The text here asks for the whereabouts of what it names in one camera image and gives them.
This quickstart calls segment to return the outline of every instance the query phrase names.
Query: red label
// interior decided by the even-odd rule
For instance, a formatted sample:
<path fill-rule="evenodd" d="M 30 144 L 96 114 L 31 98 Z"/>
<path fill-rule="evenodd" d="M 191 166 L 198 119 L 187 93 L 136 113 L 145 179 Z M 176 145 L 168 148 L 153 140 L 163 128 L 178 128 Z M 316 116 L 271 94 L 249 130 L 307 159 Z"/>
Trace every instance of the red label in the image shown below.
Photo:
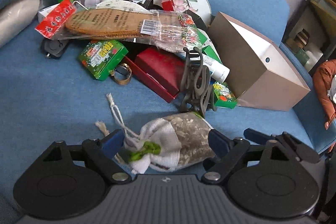
<path fill-rule="evenodd" d="M 50 39 L 74 12 L 76 8 L 71 1 L 63 0 L 36 26 L 35 30 Z"/>

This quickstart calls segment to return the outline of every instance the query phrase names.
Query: open brown box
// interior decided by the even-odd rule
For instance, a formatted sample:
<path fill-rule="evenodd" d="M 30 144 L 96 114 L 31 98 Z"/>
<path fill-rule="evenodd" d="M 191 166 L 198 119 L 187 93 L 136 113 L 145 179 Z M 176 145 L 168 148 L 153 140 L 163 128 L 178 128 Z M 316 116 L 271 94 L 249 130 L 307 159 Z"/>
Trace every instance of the open brown box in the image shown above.
<path fill-rule="evenodd" d="M 242 22 L 219 12 L 208 34 L 238 105 L 288 111 L 310 91 L 279 47 Z"/>

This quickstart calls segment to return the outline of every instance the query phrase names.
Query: metal screw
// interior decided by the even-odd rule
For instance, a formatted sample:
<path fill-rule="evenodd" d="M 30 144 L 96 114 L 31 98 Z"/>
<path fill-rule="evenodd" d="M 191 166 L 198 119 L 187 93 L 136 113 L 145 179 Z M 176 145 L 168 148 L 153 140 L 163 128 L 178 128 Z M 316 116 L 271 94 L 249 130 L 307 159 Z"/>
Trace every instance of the metal screw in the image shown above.
<path fill-rule="evenodd" d="M 217 181 L 221 178 L 221 175 L 217 172 L 208 172 L 204 174 L 207 180 Z"/>
<path fill-rule="evenodd" d="M 115 173 L 112 175 L 112 178 L 116 181 L 125 181 L 128 179 L 128 175 L 126 173 Z"/>

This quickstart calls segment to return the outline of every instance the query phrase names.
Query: black key fob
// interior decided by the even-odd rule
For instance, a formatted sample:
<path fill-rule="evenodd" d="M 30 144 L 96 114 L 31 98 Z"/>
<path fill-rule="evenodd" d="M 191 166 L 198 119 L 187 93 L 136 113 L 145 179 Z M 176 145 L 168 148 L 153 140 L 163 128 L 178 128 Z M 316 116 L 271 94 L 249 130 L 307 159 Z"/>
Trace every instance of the black key fob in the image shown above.
<path fill-rule="evenodd" d="M 41 50 L 46 53 L 46 58 L 59 59 L 68 47 L 69 40 L 43 39 Z"/>

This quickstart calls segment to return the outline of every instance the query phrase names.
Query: blue sofa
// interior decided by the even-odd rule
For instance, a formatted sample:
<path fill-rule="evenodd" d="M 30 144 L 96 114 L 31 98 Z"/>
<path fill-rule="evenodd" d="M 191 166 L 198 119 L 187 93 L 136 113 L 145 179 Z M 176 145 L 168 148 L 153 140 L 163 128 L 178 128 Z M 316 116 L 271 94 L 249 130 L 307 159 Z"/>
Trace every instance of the blue sofa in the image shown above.
<path fill-rule="evenodd" d="M 209 2 L 214 15 L 224 12 L 279 45 L 311 92 L 288 112 L 236 107 L 209 111 L 206 120 L 229 138 L 241 136 L 246 128 L 269 135 L 287 131 L 316 151 L 324 151 L 335 140 L 336 124 L 324 129 L 324 112 L 311 77 L 281 44 L 289 12 L 285 0 Z M 94 81 L 77 61 L 85 46 L 80 42 L 72 43 L 60 60 L 45 59 L 39 51 L 42 37 L 34 30 L 36 25 L 34 21 L 0 48 L 0 195 L 5 198 L 0 199 L 0 208 L 16 208 L 12 196 L 15 181 L 54 140 L 79 144 L 87 138 L 101 138 L 94 125 L 97 120 L 104 121 L 110 130 L 118 127 L 105 94 L 112 93 L 125 124 L 135 132 L 154 118 L 178 112 L 179 98 L 168 104 L 136 78 L 127 86 L 109 79 Z M 179 172 L 201 175 L 204 169 L 198 164 Z M 0 214 L 3 211 L 8 211 L 11 221 L 17 217 L 10 209 L 1 209 Z"/>

